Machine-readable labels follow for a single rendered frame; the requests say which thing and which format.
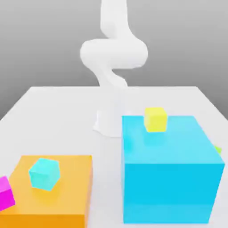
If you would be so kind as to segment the small yellow cube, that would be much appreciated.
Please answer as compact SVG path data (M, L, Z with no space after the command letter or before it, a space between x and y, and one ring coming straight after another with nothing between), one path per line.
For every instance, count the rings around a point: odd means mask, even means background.
M165 132L167 113L162 107L145 108L144 125L148 132Z

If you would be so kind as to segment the small cyan cube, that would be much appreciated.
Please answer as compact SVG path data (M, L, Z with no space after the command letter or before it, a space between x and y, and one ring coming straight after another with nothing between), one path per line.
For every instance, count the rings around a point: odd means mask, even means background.
M59 162L39 158L29 169L30 182L33 188L52 191L60 179Z

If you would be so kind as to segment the small magenta cube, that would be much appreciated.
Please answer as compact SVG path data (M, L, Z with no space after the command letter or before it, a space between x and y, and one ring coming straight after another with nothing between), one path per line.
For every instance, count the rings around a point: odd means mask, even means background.
M0 177L0 211L15 205L12 188L7 176Z

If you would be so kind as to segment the large blue box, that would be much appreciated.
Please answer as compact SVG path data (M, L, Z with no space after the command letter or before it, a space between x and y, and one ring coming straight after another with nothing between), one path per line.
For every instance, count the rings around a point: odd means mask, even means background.
M121 165L124 223L209 222L225 164L193 116L169 116L158 133L123 116Z

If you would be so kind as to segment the large orange box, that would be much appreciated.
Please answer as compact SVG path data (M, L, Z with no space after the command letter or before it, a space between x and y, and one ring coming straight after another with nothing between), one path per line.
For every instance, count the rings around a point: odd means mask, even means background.
M47 155L60 165L51 191L31 186L29 169L38 155L21 156L9 177L16 204L0 211L0 228L87 228L93 183L90 155Z

